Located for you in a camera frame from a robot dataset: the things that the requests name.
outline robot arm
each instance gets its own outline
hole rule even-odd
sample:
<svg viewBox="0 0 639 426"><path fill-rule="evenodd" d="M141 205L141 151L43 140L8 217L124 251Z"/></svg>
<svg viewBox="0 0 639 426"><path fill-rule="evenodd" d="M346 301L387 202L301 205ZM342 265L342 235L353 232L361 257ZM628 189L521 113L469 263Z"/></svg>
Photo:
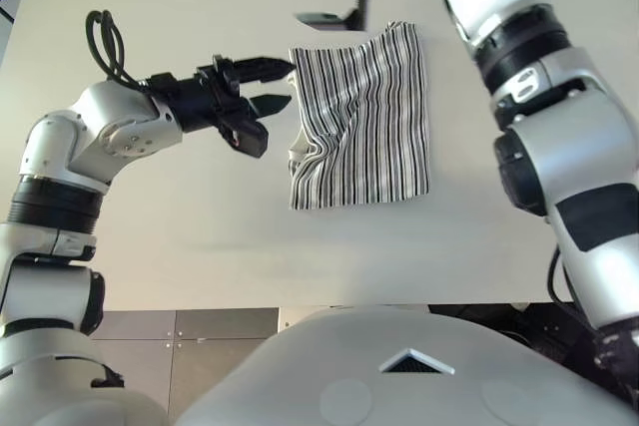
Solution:
<svg viewBox="0 0 639 426"><path fill-rule="evenodd" d="M636 127L549 0L444 2L491 95L504 188L552 226L574 299L598 330L596 360L623 375L620 351L639 347Z"/></svg>

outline folded cloth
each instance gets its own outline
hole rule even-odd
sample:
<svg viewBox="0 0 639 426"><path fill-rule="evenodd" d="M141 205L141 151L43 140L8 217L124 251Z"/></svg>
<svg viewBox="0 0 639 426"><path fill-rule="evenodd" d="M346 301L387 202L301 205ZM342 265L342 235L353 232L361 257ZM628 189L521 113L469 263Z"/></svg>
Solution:
<svg viewBox="0 0 639 426"><path fill-rule="evenodd" d="M428 193L425 62L413 24L363 45L291 49L302 116L291 208L397 202Z"/></svg>

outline white table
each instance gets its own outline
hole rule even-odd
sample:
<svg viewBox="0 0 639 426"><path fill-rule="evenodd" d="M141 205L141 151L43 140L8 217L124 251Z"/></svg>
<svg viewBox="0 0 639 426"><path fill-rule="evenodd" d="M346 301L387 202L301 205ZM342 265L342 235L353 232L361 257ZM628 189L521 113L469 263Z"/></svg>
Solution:
<svg viewBox="0 0 639 426"><path fill-rule="evenodd" d="M637 0L554 0L575 45L635 116ZM371 33L320 33L294 12L347 11L353 0L22 0L0 74L0 212L8 210L26 134L103 79L84 18L109 8L138 78L190 76L212 54L286 58L291 46L350 45ZM261 161L216 131L125 169L106 197L91 263L108 280L109 309L545 300L553 236L503 193L488 95L441 0L371 0L369 30L408 20L425 36L432 191L403 204L288 210L287 150L298 108L266 121ZM245 89L290 93L285 83Z"/></svg>

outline floor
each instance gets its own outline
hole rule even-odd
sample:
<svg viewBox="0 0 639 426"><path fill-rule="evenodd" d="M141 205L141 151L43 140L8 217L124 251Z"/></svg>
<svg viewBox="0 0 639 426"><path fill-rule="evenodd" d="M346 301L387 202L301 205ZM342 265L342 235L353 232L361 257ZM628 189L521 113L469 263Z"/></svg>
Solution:
<svg viewBox="0 0 639 426"><path fill-rule="evenodd" d="M92 335L126 387L174 421L278 330L278 310L107 312Z"/></svg>

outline black and white striped fabric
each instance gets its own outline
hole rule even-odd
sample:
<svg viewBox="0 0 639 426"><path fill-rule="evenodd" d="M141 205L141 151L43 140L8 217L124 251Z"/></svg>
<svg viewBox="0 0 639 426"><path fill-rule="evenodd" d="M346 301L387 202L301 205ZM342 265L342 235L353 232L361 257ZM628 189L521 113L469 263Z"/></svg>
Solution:
<svg viewBox="0 0 639 426"><path fill-rule="evenodd" d="M291 208L398 202L428 192L425 61L413 24L363 45L291 49L302 130Z"/></svg>

